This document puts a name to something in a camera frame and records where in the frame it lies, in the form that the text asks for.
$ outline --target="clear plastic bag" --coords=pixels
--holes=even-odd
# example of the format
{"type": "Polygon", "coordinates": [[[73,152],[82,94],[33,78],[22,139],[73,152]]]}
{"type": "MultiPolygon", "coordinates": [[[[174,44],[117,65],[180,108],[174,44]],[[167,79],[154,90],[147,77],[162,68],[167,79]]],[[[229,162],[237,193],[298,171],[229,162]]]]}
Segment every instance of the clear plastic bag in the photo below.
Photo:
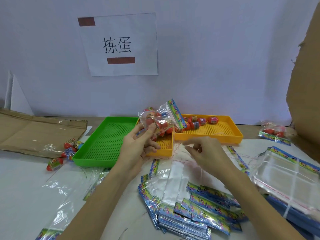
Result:
{"type": "Polygon", "coordinates": [[[53,215],[52,220],[43,227],[35,238],[36,240],[53,240],[61,235],[85,204],[86,199],[90,196],[89,194],[93,193],[95,187],[102,182],[109,172],[108,170],[102,172],[102,168],[76,167],[71,163],[64,165],[62,169],[64,167],[68,169],[69,173],[76,176],[70,178],[68,186],[61,183],[62,180],[57,179],[57,177],[48,181],[43,186],[49,189],[57,189],[59,194],[63,194],[66,197],[58,207],[57,212],[53,215]]]}
{"type": "Polygon", "coordinates": [[[144,128],[147,129],[152,123],[156,125],[152,140],[164,135],[169,128],[174,127],[180,130],[187,127],[173,99],[160,106],[158,110],[145,110],[139,112],[138,116],[144,128]]]}
{"type": "Polygon", "coordinates": [[[258,166],[251,180],[270,195],[290,207],[320,220],[320,168],[303,161],[275,146],[269,147],[258,157],[258,166]]]}
{"type": "Polygon", "coordinates": [[[283,125],[277,125],[270,121],[263,121],[262,128],[259,131],[258,136],[270,141],[275,141],[281,144],[290,146],[291,142],[286,137],[286,127],[283,125]]]}

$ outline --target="cardboard box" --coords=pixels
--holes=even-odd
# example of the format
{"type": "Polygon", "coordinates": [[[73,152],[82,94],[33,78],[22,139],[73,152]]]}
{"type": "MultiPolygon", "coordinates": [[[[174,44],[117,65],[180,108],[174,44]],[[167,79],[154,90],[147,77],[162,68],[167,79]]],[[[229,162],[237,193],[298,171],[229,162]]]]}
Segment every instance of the cardboard box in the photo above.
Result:
{"type": "Polygon", "coordinates": [[[320,3],[300,44],[286,101],[298,136],[291,141],[320,162],[320,3]]]}
{"type": "Polygon", "coordinates": [[[79,139],[87,121],[27,115],[0,108],[0,150],[38,157],[59,157],[67,139],[79,139]]]}

